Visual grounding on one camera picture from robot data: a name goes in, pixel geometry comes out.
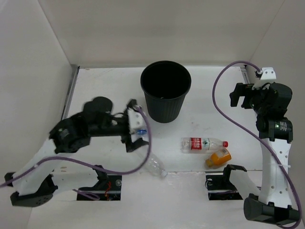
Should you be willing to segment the blue label clear bottle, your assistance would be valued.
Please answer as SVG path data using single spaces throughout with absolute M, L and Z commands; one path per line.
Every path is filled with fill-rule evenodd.
M 138 129 L 134 133 L 136 136 L 144 136 L 147 134 L 147 129 Z

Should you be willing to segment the clear ribbed plastic bottle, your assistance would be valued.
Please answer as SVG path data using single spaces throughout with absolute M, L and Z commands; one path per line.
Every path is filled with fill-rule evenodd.
M 154 177 L 165 178 L 168 175 L 162 160 L 153 152 L 150 153 L 143 167 Z

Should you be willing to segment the red label clear bottle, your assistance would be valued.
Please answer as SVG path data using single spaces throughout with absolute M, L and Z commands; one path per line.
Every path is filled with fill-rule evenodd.
M 213 153 L 228 147 L 228 142 L 217 138 L 184 137 L 181 150 L 184 153 Z

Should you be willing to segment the orange juice bottle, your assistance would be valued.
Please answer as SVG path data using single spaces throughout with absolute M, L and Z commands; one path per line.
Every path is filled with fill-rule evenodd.
M 220 167 L 230 161 L 232 156 L 230 152 L 226 149 L 220 149 L 210 155 L 209 158 L 206 159 L 205 164 L 208 168 L 212 167 Z

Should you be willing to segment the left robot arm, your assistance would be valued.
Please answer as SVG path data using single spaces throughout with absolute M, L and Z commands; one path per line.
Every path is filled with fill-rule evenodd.
M 151 146 L 150 140 L 132 140 L 139 130 L 150 130 L 137 101 L 131 99 L 121 116 L 113 114 L 112 107 L 110 99 L 96 97 L 86 102 L 81 112 L 59 121 L 33 158 L 19 171 L 5 175 L 3 186 L 15 189 L 10 196 L 11 204 L 34 208 L 70 190 L 98 200 L 89 189 L 104 189 L 113 171 L 73 159 L 72 155 L 88 146 L 93 137 L 119 136 L 128 153 Z

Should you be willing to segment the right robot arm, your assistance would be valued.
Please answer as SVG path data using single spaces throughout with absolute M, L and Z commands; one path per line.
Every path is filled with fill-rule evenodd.
M 293 140 L 292 122 L 285 117 L 292 99 L 292 90 L 280 83 L 237 83 L 230 93 L 231 106 L 240 97 L 244 109 L 256 113 L 254 137 L 262 149 L 262 184 L 257 188 L 242 166 L 228 165 L 221 176 L 225 188 L 235 187 L 244 199 L 244 216 L 249 221 L 294 229 L 301 222 L 302 208 L 295 187 L 288 175 L 288 156 Z

